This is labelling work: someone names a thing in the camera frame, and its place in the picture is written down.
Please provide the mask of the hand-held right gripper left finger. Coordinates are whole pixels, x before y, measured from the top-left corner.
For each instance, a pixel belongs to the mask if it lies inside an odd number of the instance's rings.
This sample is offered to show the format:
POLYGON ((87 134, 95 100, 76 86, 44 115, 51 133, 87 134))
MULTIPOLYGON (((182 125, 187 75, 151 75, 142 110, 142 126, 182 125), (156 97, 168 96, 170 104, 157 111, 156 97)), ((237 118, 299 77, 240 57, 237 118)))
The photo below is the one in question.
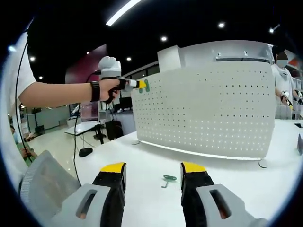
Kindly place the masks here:
POLYGON ((62 203, 57 227, 120 227, 125 206, 126 163, 103 167, 92 184, 84 184, 62 203))

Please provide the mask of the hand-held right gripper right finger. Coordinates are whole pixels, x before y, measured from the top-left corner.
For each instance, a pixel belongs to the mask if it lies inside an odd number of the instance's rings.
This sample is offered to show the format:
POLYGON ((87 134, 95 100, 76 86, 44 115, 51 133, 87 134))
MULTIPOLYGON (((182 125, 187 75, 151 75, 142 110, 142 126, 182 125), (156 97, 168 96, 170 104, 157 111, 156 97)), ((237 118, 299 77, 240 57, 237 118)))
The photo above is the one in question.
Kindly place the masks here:
POLYGON ((266 227, 244 201, 222 184, 215 184, 203 166, 181 162, 181 205, 187 227, 266 227))

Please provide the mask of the person's left hand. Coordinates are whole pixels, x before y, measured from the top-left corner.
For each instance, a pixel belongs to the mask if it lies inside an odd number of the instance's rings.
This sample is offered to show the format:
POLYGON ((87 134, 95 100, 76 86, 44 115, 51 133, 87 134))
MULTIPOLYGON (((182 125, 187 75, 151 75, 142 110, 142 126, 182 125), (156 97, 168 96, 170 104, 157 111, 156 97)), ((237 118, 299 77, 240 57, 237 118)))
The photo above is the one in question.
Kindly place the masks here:
POLYGON ((105 79, 99 82, 100 86, 100 101, 109 99, 109 91, 119 85, 118 79, 105 79))

